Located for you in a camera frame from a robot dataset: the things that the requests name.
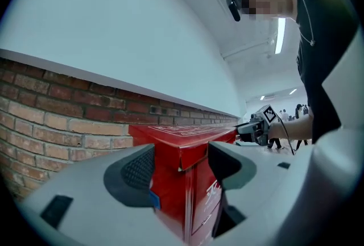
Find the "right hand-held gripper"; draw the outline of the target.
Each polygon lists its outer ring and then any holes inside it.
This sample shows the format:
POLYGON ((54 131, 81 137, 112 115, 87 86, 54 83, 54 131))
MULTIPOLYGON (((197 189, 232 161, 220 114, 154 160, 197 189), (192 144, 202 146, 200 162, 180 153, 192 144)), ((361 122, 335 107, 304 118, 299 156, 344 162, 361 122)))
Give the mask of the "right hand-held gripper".
POLYGON ((278 116, 270 105, 261 107, 251 114, 251 122, 236 125, 240 141, 254 141, 260 146, 268 144, 268 132, 278 116))

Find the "person's black shirt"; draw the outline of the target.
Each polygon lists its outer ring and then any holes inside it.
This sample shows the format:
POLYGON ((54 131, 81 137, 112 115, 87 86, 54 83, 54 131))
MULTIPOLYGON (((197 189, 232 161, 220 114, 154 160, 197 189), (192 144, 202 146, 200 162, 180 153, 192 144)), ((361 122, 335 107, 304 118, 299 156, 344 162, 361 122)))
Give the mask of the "person's black shirt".
POLYGON ((300 31, 297 68, 313 113, 312 141, 341 122, 322 83, 339 62, 359 26, 349 0, 297 0, 300 31))

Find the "long ceiling light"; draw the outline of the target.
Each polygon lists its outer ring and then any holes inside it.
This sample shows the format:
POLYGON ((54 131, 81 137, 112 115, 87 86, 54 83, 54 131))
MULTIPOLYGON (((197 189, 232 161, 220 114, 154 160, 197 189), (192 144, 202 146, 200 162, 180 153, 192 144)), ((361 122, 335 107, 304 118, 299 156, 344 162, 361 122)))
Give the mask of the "long ceiling light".
POLYGON ((284 33, 286 28, 286 19, 279 18, 278 19, 278 32, 276 36, 276 47, 275 47, 275 54, 280 54, 282 51, 282 46, 284 42, 284 33))

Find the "blue tape strip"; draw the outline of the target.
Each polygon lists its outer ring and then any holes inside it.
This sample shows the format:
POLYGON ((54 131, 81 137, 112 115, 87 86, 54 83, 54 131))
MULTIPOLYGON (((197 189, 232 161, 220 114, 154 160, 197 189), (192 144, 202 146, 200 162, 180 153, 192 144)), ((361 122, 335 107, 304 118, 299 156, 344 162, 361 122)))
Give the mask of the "blue tape strip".
POLYGON ((150 198, 151 198, 153 206, 156 209, 160 209, 160 198, 159 198, 159 196, 156 195, 153 191, 150 191, 150 198))

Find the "red fire extinguisher box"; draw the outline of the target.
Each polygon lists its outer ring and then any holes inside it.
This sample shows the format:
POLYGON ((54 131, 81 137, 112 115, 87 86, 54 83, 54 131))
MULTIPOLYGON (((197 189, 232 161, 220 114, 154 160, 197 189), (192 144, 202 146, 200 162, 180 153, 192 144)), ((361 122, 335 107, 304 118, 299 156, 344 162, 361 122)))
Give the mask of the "red fire extinguisher box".
POLYGON ((151 191, 160 198, 159 220, 186 246, 207 246, 212 240, 221 187, 204 158, 185 171, 155 159, 151 191))

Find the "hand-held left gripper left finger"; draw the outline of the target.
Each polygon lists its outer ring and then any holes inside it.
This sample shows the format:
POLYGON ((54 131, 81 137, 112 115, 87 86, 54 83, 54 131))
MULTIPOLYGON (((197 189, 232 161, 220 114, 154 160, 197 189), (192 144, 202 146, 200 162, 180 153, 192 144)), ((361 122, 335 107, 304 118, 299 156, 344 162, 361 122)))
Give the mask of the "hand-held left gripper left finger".
POLYGON ((50 246, 183 246, 155 214, 154 145, 67 166, 19 204, 50 246))

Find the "person's right forearm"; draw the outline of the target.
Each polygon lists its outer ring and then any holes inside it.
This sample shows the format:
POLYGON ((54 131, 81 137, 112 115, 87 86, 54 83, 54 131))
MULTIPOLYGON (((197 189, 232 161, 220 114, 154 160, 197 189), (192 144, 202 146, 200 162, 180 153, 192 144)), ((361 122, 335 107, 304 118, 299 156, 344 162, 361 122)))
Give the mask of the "person's right forearm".
POLYGON ((297 120, 272 123, 269 139, 309 140, 312 138, 313 116, 303 115, 297 120))

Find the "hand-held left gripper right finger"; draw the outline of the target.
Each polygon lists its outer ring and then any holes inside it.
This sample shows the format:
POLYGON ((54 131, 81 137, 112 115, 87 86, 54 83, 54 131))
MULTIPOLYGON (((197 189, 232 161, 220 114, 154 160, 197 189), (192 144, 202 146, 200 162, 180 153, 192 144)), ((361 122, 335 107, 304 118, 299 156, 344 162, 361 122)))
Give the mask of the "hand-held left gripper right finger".
POLYGON ((213 246, 309 245, 315 226, 299 199, 319 155, 315 145, 289 156, 209 142, 208 163, 222 189, 213 246))

